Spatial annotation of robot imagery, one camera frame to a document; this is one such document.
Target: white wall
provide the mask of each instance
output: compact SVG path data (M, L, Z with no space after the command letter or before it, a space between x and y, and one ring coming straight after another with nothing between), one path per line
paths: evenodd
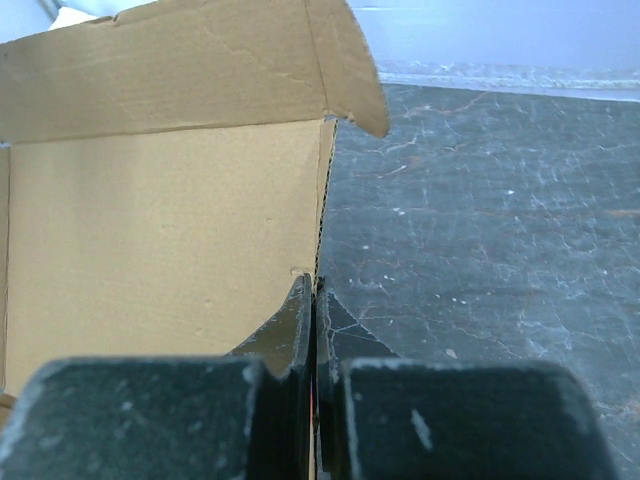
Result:
M43 32L52 21L36 0L0 0L0 43Z
M59 3L103 16L148 1ZM348 1L385 81L640 99L640 0ZM50 24L37 0L0 12L0 41Z

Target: crease in cardboard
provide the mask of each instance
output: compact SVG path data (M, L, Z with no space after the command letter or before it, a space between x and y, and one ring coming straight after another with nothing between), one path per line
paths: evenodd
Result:
M311 37L311 44L313 45L313 52L316 57L316 65L318 66L318 73L320 75L320 83L322 84L322 91L324 92L324 110L323 114L326 117L331 114L331 109L329 107L329 95L327 94L327 86L324 81L324 73L322 71L322 65L320 64L320 56L318 55L318 44L316 42L316 36L313 32L313 25L311 23L311 15L309 13L309 3L308 0L302 0L304 4L304 11L307 16L307 24L309 26L309 36Z
M96 134L96 135L71 135L71 136L65 136L65 137L60 137L60 138L56 138L55 140L35 140L32 142L26 142L26 143L18 143L17 145L42 145L42 144L51 144L51 143L57 143L57 142L72 142L72 141L76 141L76 140L92 140L92 139L106 139L106 138L111 138L111 137L141 137L141 136L146 136L146 135L158 135L158 134L163 134L163 133L180 133L180 132L191 132L191 131L198 131L198 130L224 130L224 129L228 129L228 128L241 128L241 127L264 127L264 126L268 126L268 125L287 125L287 124L297 124L297 123L302 123L305 121L312 121L312 120L317 120L316 118L310 118L307 120L295 120L295 121L291 121L291 122L277 122L277 123L269 123L269 122L264 122L264 123L252 123L249 125L235 125L235 124L229 124L229 125L196 125L196 126L190 126L190 125L184 125L184 126L179 126L179 127L166 127L166 128L158 128L155 130L145 130L142 133L135 133L135 132L128 132L128 131L122 131L122 132L116 132L116 133L104 133L104 134Z
M353 12L344 0L306 1L332 114L384 137L389 129L387 105Z
M123 27L127 25L137 25L144 23L148 20L153 20L163 15L171 14L175 11L177 7L182 7L183 9L198 9L198 3L193 0L182 0L182 4L180 2L172 1L172 0L153 0L148 3L143 3L141 5L136 5L134 7L123 10L115 15L105 15L102 17L94 18L92 20L88 20L82 22L82 25L104 25L104 27Z
M4 241L6 242L5 248L5 265L2 271L4 275L4 305L2 312L2 358L0 358L0 395L1 392L4 391L5 381L6 381L6 369L7 369L7 328L8 328L8 311L9 311L9 228L10 228L10 203L11 203L11 149L10 148L1 148L0 150L4 151L4 156L6 158L1 159L3 165L0 167L1 169L6 168L6 183L5 188L7 189L6 201L3 202L3 208L6 211L6 235L4 236Z
M317 248L316 248L316 258L313 270L313 292L315 294L315 288L318 284L318 271L320 268L320 250L322 248L322 231L324 227L324 213L327 208L327 197L329 194L329 179L331 177L331 166L333 164L333 157L335 152L335 139L336 134L338 132L338 122L337 120L327 120L323 125L323 128L320 130L320 153L318 162L318 193L322 193L322 195L318 196L318 205L317 205L317 232L318 232L318 240L317 240ZM328 151L323 152L323 146L328 147Z

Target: corrugated cardboard edge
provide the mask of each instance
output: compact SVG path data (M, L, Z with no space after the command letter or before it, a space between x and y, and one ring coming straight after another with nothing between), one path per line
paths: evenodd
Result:
M344 0L303 0L331 113L384 137L389 114L360 25Z
M7 303L9 299L9 178L11 175L11 150L0 147L0 252L4 255L4 265L0 266L0 311L2 314L2 339L0 339L0 382L5 387L6 344L7 344Z
M313 272L313 285L318 282L318 269L320 267L320 249L322 248L322 228L324 226L324 212L327 208L327 195L329 192L329 178L331 176L331 164L335 151L335 139L338 131L338 121L327 120L320 129L320 158L318 160L318 208L316 214L317 222L317 249L316 260Z

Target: marble floor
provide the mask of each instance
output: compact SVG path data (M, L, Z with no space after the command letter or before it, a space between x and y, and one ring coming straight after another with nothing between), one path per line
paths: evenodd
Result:
M565 365L640 478L640 104L386 93L387 138L339 131L321 275L400 356Z

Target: cardboard box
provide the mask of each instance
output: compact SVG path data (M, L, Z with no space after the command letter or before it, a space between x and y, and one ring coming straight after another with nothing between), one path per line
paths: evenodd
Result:
M388 130L344 0L161 0L0 45L6 393L248 337L315 275L330 115Z

